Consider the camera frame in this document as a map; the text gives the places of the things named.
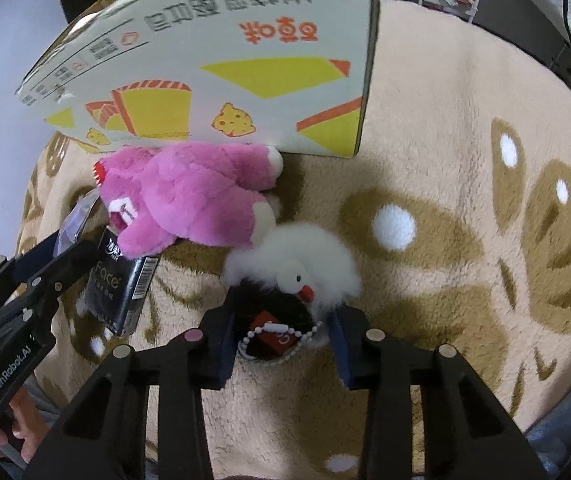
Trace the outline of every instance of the plush toy ear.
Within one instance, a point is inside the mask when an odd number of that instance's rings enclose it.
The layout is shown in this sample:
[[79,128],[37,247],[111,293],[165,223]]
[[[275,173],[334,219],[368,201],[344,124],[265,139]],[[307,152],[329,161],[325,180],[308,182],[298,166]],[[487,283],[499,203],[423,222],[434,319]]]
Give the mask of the plush toy ear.
[[94,163],[92,167],[92,174],[94,174],[94,180],[97,186],[100,186],[105,181],[105,168],[101,161],[97,161]]

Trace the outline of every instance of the pink plush toy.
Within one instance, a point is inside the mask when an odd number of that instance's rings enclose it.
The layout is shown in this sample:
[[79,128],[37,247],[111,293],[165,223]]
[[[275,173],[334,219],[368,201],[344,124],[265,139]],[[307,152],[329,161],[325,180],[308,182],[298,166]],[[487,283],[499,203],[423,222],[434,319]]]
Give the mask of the pink plush toy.
[[182,142],[161,150],[126,146],[94,165],[110,222],[128,258],[174,240],[252,246],[276,224],[259,193],[275,186],[283,158],[272,147]]

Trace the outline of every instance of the cheese illustration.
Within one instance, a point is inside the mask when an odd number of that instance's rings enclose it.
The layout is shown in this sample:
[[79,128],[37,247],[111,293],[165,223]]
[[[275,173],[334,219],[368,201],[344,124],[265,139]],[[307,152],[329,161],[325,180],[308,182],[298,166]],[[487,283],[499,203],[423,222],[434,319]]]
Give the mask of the cheese illustration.
[[45,122],[61,128],[74,128],[75,122],[72,108],[65,108],[65,110],[50,115],[45,119]]
[[261,99],[272,99],[348,77],[350,66],[349,61],[324,57],[270,57],[201,68]]
[[228,137],[241,137],[253,134],[256,131],[252,124],[252,117],[232,103],[226,103],[220,114],[214,118],[212,127]]
[[188,85],[145,80],[112,90],[112,98],[131,134],[162,140],[187,139],[192,99]]
[[87,103],[86,110],[94,118],[96,123],[106,130],[127,131],[125,122],[112,101],[98,101]]
[[91,140],[95,144],[99,146],[108,146],[111,144],[110,139],[103,132],[99,132],[94,128],[90,128],[88,131],[88,135],[86,135],[88,140]]
[[361,98],[330,108],[296,124],[296,131],[339,156],[353,156],[358,145]]

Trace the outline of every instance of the white cardboard box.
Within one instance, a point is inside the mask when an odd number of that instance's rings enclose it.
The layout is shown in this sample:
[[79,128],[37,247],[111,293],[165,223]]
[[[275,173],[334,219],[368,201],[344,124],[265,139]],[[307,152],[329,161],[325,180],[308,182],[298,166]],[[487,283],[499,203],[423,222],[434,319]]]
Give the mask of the white cardboard box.
[[92,152],[185,139],[358,151],[379,0],[115,0],[16,94]]

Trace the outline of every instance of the barcode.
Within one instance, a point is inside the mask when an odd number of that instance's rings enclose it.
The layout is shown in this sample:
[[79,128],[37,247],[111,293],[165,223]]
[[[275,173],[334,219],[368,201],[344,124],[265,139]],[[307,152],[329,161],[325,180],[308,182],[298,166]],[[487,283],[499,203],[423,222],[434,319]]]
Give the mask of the barcode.
[[150,283],[152,283],[152,276],[154,276],[154,270],[156,269],[156,264],[158,264],[158,258],[146,258],[145,263],[140,270],[139,279],[136,281],[136,286],[134,286],[134,294],[132,295],[133,300],[140,300],[145,298],[150,288]]
[[28,94],[23,99],[21,99],[21,102],[24,105],[32,106],[36,102],[36,99],[33,98],[31,94]]
[[103,50],[99,50],[96,54],[94,54],[94,57],[97,59],[103,59],[105,56],[109,56],[110,54],[116,52],[117,50],[119,50],[119,48],[116,45],[110,45],[107,48],[104,48]]
[[54,77],[58,78],[61,81],[66,81],[67,79],[72,77],[72,72],[70,72],[70,70],[67,69],[67,67],[62,66],[61,68],[59,68],[59,70],[54,72]]

